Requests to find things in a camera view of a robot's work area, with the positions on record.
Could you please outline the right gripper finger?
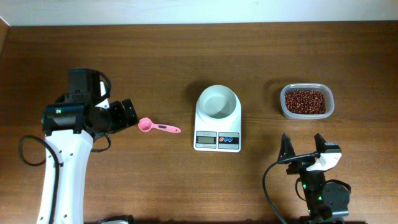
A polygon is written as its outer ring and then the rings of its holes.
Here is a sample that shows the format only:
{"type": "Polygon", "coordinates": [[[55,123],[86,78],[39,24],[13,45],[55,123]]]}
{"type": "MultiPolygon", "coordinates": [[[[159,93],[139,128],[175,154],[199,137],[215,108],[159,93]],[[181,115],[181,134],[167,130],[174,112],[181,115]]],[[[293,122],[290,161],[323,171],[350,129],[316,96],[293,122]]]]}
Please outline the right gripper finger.
{"type": "Polygon", "coordinates": [[[280,151],[277,161],[281,164],[288,164],[288,160],[295,157],[294,148],[288,135],[283,134],[281,137],[280,151]]]}
{"type": "Polygon", "coordinates": [[[314,139],[315,139],[316,151],[319,153],[324,153],[325,152],[325,143],[326,143],[324,138],[321,136],[320,133],[317,133],[316,135],[314,135],[314,139]]]}

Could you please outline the pink measuring scoop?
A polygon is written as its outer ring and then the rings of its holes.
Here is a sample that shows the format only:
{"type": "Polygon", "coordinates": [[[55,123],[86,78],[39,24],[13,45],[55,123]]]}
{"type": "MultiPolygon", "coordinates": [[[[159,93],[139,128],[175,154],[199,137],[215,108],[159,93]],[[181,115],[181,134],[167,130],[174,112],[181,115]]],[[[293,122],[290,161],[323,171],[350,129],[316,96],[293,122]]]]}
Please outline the pink measuring scoop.
{"type": "Polygon", "coordinates": [[[169,132],[169,133],[180,133],[181,129],[175,126],[166,125],[166,124],[157,124],[153,123],[149,118],[142,118],[139,120],[138,128],[142,132],[149,132],[152,129],[158,129],[161,131],[169,132]]]}

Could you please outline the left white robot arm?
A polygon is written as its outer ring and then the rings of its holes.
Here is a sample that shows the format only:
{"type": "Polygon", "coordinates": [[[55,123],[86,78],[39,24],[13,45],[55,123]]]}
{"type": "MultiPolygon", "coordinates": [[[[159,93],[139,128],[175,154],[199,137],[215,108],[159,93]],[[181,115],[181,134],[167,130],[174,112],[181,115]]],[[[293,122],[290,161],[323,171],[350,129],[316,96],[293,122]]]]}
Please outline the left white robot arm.
{"type": "Polygon", "coordinates": [[[42,114],[45,177],[38,223],[83,223],[85,175],[94,142],[139,122],[131,100],[109,102],[111,82],[69,70],[68,91],[42,114]]]}

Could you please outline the white digital kitchen scale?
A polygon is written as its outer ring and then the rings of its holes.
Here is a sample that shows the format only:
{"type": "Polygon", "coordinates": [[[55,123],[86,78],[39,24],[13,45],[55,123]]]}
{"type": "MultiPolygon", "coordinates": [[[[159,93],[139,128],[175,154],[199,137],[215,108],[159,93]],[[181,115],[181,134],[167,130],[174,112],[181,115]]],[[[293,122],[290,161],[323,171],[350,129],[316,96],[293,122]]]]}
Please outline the white digital kitchen scale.
{"type": "Polygon", "coordinates": [[[205,117],[195,108],[193,148],[197,151],[239,152],[242,149],[242,108],[239,98],[234,113],[225,119],[205,117]]]}

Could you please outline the white bowl on scale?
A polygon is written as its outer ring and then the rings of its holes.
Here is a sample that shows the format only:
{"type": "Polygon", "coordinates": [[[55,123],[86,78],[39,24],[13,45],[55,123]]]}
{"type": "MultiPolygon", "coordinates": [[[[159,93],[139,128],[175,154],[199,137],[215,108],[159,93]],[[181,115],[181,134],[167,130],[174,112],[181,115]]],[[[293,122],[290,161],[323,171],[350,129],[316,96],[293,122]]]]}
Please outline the white bowl on scale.
{"type": "Polygon", "coordinates": [[[197,110],[207,118],[225,119],[234,113],[237,105],[237,97],[230,88],[212,85],[199,96],[197,110]]]}

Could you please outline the red beans in container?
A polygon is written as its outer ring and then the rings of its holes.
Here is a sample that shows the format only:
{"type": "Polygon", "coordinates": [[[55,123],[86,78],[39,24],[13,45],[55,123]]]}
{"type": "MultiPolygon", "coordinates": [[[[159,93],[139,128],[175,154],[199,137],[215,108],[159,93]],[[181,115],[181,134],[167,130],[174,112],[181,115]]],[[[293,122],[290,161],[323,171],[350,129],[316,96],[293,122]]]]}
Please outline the red beans in container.
{"type": "Polygon", "coordinates": [[[326,112],[325,97],[319,91],[294,90],[285,95],[285,104],[291,113],[324,114],[326,112]]]}

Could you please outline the clear plastic bean container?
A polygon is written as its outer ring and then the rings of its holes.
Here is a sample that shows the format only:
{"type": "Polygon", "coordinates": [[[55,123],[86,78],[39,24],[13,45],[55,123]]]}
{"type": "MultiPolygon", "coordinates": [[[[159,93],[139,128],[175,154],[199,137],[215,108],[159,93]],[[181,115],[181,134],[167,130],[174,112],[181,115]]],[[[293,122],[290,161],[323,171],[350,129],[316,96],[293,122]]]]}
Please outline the clear plastic bean container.
{"type": "Polygon", "coordinates": [[[319,83],[285,86],[280,93],[280,104],[288,119],[324,119],[335,110],[332,91],[319,83]]]}

